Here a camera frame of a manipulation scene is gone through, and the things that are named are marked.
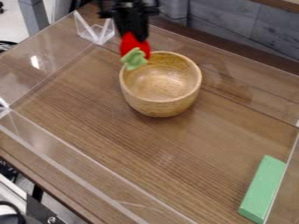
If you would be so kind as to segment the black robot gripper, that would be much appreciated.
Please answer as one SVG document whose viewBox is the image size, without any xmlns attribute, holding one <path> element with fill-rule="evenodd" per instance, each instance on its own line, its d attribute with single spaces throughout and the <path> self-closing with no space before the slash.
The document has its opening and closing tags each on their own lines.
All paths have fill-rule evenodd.
<svg viewBox="0 0 299 224">
<path fill-rule="evenodd" d="M 98 14 L 100 18 L 115 20 L 118 32 L 124 36 L 132 32 L 139 42 L 144 42 L 148 37 L 148 16 L 158 15 L 160 0 L 96 0 Z M 123 11 L 134 11 L 130 16 Z"/>
</svg>

